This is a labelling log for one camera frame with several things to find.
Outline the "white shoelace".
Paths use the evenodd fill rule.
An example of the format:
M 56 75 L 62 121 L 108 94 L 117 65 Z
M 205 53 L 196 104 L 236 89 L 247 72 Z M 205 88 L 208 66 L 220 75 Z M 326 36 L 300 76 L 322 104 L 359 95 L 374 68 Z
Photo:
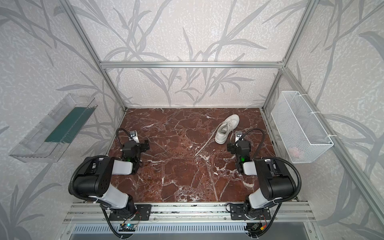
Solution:
M 217 129 L 215 133 L 213 133 L 210 138 L 207 140 L 207 142 L 195 153 L 195 157 L 199 155 L 199 153 L 207 146 L 207 144 L 211 141 L 213 136 L 215 136 L 215 142 L 217 144 L 223 145 L 224 143 L 227 142 L 227 140 L 231 140 L 233 136 L 234 130 L 221 130 Z

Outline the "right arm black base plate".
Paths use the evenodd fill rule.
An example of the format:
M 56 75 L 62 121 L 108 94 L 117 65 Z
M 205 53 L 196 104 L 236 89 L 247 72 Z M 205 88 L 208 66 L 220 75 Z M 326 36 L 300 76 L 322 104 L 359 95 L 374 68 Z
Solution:
M 226 210 L 231 215 L 231 220 L 271 220 L 272 216 L 269 209 L 253 209 L 246 203 L 226 205 Z

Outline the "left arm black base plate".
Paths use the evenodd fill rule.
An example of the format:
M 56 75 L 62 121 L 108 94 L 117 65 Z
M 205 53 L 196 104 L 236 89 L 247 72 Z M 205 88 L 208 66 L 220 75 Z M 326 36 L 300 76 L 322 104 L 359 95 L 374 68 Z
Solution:
M 111 210 L 109 215 L 110 221 L 148 221 L 151 214 L 152 205 L 150 204 L 137 204 L 132 210 L 118 209 Z

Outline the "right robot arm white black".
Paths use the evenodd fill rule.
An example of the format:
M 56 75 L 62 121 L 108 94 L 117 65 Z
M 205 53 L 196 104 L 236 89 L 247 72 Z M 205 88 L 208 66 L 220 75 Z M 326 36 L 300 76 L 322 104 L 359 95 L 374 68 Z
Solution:
M 297 168 L 279 157 L 251 158 L 248 141 L 227 144 L 227 151 L 236 156 L 236 168 L 246 176 L 256 176 L 259 189 L 248 195 L 245 211 L 261 210 L 290 201 L 299 194 L 302 178 Z

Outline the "white sneaker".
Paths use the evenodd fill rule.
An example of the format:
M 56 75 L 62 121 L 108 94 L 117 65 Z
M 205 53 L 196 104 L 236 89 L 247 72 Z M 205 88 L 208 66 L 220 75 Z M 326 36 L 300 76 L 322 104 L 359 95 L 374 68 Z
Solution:
M 240 117 L 236 114 L 226 118 L 217 129 L 215 142 L 220 145 L 224 144 L 227 141 L 229 133 L 237 128 L 239 122 Z

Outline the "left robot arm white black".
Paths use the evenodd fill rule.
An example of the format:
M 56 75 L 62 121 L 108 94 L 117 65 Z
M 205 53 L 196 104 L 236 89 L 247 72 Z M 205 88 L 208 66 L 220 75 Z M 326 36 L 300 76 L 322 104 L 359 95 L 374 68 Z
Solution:
M 134 214 L 133 197 L 111 184 L 113 175 L 135 175 L 141 166 L 141 153 L 150 149 L 148 140 L 130 140 L 123 145 L 123 157 L 87 157 L 76 168 L 69 183 L 69 193 L 78 199 L 99 203 L 102 208 Z

